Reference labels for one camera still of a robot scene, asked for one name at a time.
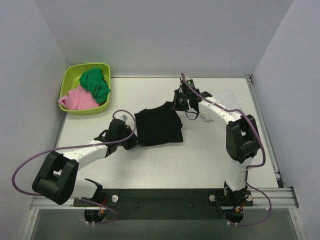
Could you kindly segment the black t-shirt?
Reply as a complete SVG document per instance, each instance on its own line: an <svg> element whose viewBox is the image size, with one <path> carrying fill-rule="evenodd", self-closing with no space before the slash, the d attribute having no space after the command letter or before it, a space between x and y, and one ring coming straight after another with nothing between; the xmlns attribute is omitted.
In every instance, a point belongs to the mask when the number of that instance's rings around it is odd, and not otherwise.
<svg viewBox="0 0 320 240"><path fill-rule="evenodd" d="M172 105L167 101L159 107L143 109L134 114L137 137L142 146L183 142L183 124Z"/></svg>

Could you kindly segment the white t-shirt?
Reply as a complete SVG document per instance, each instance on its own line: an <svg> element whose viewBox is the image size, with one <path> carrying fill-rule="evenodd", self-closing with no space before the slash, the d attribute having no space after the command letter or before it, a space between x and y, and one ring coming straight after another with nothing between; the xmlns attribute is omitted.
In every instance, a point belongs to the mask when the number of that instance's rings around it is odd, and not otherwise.
<svg viewBox="0 0 320 240"><path fill-rule="evenodd" d="M230 90L213 93L198 104L200 117L205 122L213 121L221 127L226 127L229 122L235 122L241 118L238 111L229 112L236 109L241 110L242 107Z"/></svg>

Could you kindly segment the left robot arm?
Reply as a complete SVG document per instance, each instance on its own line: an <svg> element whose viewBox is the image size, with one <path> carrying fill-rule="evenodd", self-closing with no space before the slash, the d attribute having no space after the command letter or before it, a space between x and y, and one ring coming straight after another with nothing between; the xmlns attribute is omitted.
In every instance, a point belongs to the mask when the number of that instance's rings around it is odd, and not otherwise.
<svg viewBox="0 0 320 240"><path fill-rule="evenodd" d="M138 145L138 137L126 124L127 119L125 115L114 118L109 129L94 138L89 147L64 153L49 152L32 183L32 190L58 205L70 198L84 198L92 206L102 203L106 198L103 186L77 174L85 166L110 156L118 147L130 150Z"/></svg>

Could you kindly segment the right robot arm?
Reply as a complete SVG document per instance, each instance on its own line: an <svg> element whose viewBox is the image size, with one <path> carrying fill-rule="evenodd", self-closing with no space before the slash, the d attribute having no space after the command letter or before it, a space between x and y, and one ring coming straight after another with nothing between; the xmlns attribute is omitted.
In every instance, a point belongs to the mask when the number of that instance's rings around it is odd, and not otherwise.
<svg viewBox="0 0 320 240"><path fill-rule="evenodd" d="M186 79L184 75L180 77L179 88L174 91L173 109L180 112L193 109L205 121L216 122L225 130L225 147L231 165L222 199L230 205L244 201L248 195L247 166L261 148L257 140L259 134L255 118L228 109L210 93L200 92L194 81Z"/></svg>

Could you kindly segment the pink t-shirt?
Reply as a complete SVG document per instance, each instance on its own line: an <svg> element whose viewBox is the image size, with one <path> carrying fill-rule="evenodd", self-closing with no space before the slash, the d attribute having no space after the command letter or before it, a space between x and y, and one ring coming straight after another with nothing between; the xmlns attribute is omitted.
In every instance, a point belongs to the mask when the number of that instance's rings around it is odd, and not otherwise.
<svg viewBox="0 0 320 240"><path fill-rule="evenodd" d="M86 110L99 107L92 94L82 86L73 88L58 99L58 103L68 110Z"/></svg>

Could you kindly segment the green t-shirt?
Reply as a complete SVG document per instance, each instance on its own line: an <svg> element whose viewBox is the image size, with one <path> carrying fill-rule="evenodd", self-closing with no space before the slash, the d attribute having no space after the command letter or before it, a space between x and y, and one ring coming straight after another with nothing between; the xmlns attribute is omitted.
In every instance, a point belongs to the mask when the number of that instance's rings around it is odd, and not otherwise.
<svg viewBox="0 0 320 240"><path fill-rule="evenodd" d="M80 86L89 91L98 104L108 99L111 89L106 82L101 68L92 68L84 72L79 78Z"/></svg>

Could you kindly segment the lime green plastic tub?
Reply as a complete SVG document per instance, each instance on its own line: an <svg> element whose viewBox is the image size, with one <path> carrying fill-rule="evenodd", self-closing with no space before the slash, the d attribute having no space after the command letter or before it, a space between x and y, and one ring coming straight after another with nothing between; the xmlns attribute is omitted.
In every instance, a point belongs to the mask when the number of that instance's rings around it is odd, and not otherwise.
<svg viewBox="0 0 320 240"><path fill-rule="evenodd" d="M108 64L101 63L101 62L81 63L81 64L70 66L65 71L59 96L63 97L64 95L68 94L69 90L75 89L76 87L78 87L80 85L81 75L84 72L94 68L102 69L104 79L106 80L108 87L111 89L111 69ZM72 109L64 108L61 104L59 104L59 107L61 110L67 112L68 114L75 115L75 116L85 116L85 115L99 114L106 111L109 106L109 102L110 102L110 97L108 96L107 100L101 103L99 107L96 107L96 108L72 110Z"/></svg>

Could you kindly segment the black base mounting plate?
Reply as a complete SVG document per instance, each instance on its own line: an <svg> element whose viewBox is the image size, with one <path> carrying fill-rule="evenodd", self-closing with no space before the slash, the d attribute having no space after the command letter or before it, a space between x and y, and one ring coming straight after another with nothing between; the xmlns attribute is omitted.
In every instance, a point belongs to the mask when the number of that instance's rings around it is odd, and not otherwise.
<svg viewBox="0 0 320 240"><path fill-rule="evenodd" d="M243 219L243 207L253 206L251 192L227 193L222 188L103 189L97 199L74 199L88 222L103 220L219 220L233 211Z"/></svg>

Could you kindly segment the aluminium frame rail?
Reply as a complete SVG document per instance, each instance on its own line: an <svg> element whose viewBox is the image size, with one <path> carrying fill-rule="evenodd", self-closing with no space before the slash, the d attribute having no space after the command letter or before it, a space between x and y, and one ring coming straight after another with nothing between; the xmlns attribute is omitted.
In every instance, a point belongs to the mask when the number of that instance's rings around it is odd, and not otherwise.
<svg viewBox="0 0 320 240"><path fill-rule="evenodd" d="M252 208L266 209L269 207L267 198L260 192L249 189L252 195ZM292 187L289 188L260 188L265 193L270 202L272 209L297 209L299 203L296 198L295 191ZM89 203L81 203L76 206L74 199L69 199L62 205L58 205L53 201L44 197L34 197L32 199L30 210L71 210L71 209L88 209L96 210L98 206Z"/></svg>

